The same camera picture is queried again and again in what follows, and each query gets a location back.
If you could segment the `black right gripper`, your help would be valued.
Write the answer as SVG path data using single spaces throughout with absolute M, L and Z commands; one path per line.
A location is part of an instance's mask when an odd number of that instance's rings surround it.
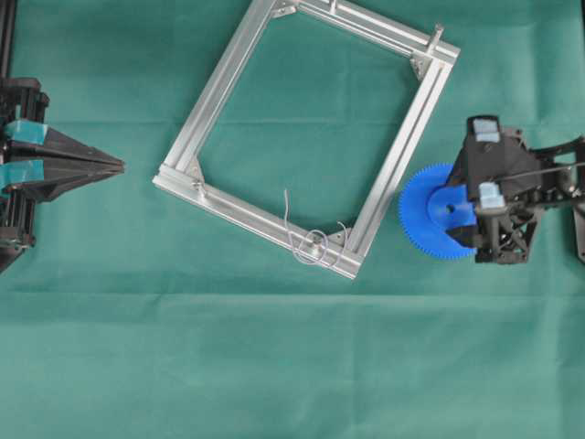
M 474 216 L 450 236 L 477 249 L 478 263 L 525 263 L 547 210 L 570 206 L 584 215 L 584 137 L 531 149 L 497 116 L 470 117 L 448 185 L 466 185 Z

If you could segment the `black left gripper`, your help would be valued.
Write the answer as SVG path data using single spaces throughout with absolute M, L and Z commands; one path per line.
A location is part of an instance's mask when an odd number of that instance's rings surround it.
M 124 172 L 122 160 L 44 124 L 47 106 L 48 96 L 37 80 L 1 80 L 3 250 L 34 245 L 35 201 L 50 202 L 65 192 Z

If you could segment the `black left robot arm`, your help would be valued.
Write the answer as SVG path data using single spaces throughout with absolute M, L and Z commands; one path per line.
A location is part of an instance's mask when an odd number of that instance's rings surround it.
M 49 97 L 35 78 L 9 68 L 16 2 L 1 3 L 1 262 L 36 245 L 36 207 L 120 175 L 124 162 L 45 124 Z

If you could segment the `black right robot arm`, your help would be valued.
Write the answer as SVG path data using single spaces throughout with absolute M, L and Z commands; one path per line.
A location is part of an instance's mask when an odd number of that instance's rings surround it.
M 577 254 L 584 257 L 583 137 L 530 149 L 521 130 L 502 127 L 498 117 L 470 117 L 446 184 L 467 189 L 475 223 L 447 233 L 474 249 L 477 262 L 527 262 L 542 215 L 564 205 L 572 208 Z

